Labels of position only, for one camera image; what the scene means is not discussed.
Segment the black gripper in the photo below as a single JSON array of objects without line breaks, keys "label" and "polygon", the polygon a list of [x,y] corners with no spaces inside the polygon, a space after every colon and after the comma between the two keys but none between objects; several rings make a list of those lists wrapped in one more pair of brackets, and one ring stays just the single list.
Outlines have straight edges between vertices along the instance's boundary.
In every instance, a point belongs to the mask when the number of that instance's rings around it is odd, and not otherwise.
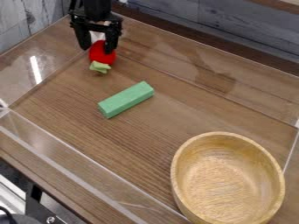
[{"label": "black gripper", "polygon": [[111,0],[71,0],[69,13],[81,48],[91,47],[90,31],[106,32],[105,51],[111,54],[118,48],[123,23],[123,18],[113,13]]}]

